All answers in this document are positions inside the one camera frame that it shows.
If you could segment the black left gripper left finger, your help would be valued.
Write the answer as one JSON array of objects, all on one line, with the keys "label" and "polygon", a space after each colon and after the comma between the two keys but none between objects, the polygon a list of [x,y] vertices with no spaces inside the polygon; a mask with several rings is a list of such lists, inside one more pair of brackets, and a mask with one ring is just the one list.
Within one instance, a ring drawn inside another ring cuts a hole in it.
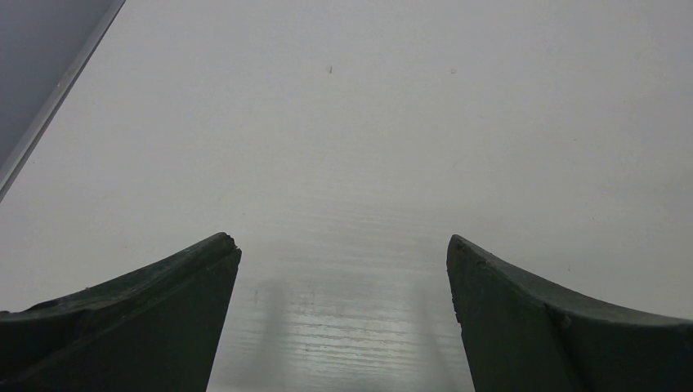
[{"label": "black left gripper left finger", "polygon": [[214,234],[82,291],[1,313],[4,391],[204,391],[241,251]]}]

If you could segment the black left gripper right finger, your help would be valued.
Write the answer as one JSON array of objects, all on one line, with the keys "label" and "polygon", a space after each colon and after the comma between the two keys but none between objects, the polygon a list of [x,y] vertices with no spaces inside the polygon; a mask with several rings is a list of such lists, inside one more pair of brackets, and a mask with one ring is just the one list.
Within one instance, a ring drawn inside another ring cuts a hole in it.
[{"label": "black left gripper right finger", "polygon": [[601,301],[449,241],[447,273],[478,391],[689,391],[692,322]]}]

